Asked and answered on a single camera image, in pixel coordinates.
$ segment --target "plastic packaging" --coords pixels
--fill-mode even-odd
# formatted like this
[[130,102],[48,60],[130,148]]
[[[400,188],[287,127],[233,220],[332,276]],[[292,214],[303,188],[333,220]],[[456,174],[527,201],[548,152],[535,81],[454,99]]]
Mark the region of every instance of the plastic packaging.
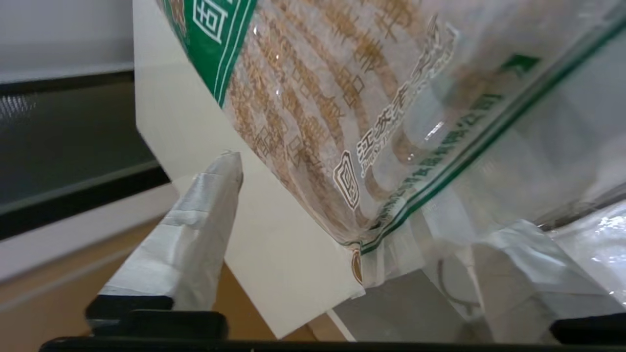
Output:
[[548,235],[626,306],[626,202],[596,211]]
[[[597,277],[529,222],[484,236],[443,262],[447,271],[424,271],[481,342],[557,343],[549,332],[556,320],[625,312]],[[454,262],[462,266],[455,270]]]
[[555,229],[623,199],[625,54],[619,32],[536,101],[376,253],[361,257],[365,285],[450,256],[518,219]]
[[616,4],[173,0],[163,8],[241,137],[337,242],[366,253],[502,133],[511,118],[502,111]]

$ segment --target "green stripe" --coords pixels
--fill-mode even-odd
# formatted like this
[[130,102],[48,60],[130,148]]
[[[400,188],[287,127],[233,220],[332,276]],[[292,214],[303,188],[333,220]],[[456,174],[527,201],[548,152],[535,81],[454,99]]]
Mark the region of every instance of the green stripe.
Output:
[[256,0],[186,0],[184,30],[173,16],[172,4],[165,6],[189,61],[220,107],[256,4]]

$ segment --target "printed chinese characters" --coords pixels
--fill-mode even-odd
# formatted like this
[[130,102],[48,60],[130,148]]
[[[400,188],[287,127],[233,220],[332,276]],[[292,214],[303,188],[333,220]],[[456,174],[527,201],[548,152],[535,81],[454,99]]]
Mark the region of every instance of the printed chinese characters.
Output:
[[217,44],[222,44],[222,30],[228,11],[212,0],[193,0],[193,22]]
[[335,183],[339,186],[341,194],[344,196],[348,206],[354,210],[359,204],[359,185],[354,175],[354,167],[352,166],[352,158],[349,151],[344,151],[341,155],[341,161],[333,172]]

